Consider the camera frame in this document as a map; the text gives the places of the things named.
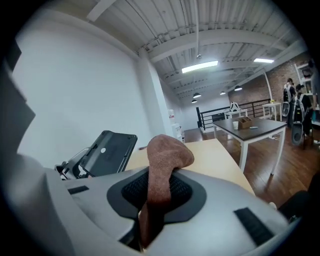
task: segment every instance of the wooden floor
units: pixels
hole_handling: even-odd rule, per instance
[[[184,131],[185,142],[214,139],[213,132],[202,134],[200,129]],[[314,130],[314,138],[320,140],[320,131]],[[237,164],[240,161],[240,143],[222,130],[217,131],[217,139],[230,153]],[[306,147],[293,146],[291,130],[286,129],[281,159],[274,175],[270,175],[276,157],[278,141],[266,138],[249,144],[244,175],[255,195],[267,202],[281,206],[288,198],[300,190],[307,190],[313,175],[320,170],[320,150],[311,146],[311,138]]]

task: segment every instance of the towel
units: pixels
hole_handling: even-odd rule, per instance
[[[146,248],[164,226],[171,202],[169,179],[174,169],[191,165],[195,158],[179,140],[161,134],[146,148],[149,159],[147,200],[139,213],[140,241]]]

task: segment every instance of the black mesh grille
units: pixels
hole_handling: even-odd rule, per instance
[[[148,178],[149,172],[146,172],[121,190],[122,196],[139,210],[147,200]],[[169,211],[172,211],[186,203],[191,198],[193,191],[188,184],[173,175],[169,179],[169,184],[171,193]]]

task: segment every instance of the dark table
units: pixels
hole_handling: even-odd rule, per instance
[[[248,153],[248,145],[250,143],[263,140],[275,134],[280,134],[276,160],[271,170],[271,174],[273,175],[275,172],[275,169],[278,166],[278,163],[282,154],[282,149],[284,147],[287,124],[279,121],[254,118],[252,119],[252,126],[257,126],[258,127],[257,129],[247,128],[247,129],[235,130],[233,126],[234,121],[238,121],[238,118],[225,119],[225,120],[219,120],[219,121],[213,122],[214,137],[217,138],[217,128],[220,128],[221,130],[231,135],[241,143],[241,156],[240,156],[239,167],[242,171],[245,170],[247,153]]]

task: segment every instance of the brick wall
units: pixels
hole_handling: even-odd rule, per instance
[[[238,104],[269,99],[270,95],[265,76],[260,75],[250,80],[242,85],[242,90],[232,90],[228,93],[228,96],[230,102],[236,102]]]
[[[266,73],[274,100],[282,101],[284,85],[288,78],[292,78],[294,85],[299,84],[295,64],[297,66],[302,65],[307,63],[310,58],[308,52],[303,52]],[[237,102],[239,104],[270,98],[265,76],[260,75],[255,79],[252,79],[242,85],[242,90],[230,91],[228,96],[230,102]]]
[[[284,85],[288,78],[292,78],[295,86],[299,84],[295,64],[299,66],[307,63],[310,59],[309,53],[303,52],[266,73],[274,100],[282,101]]]

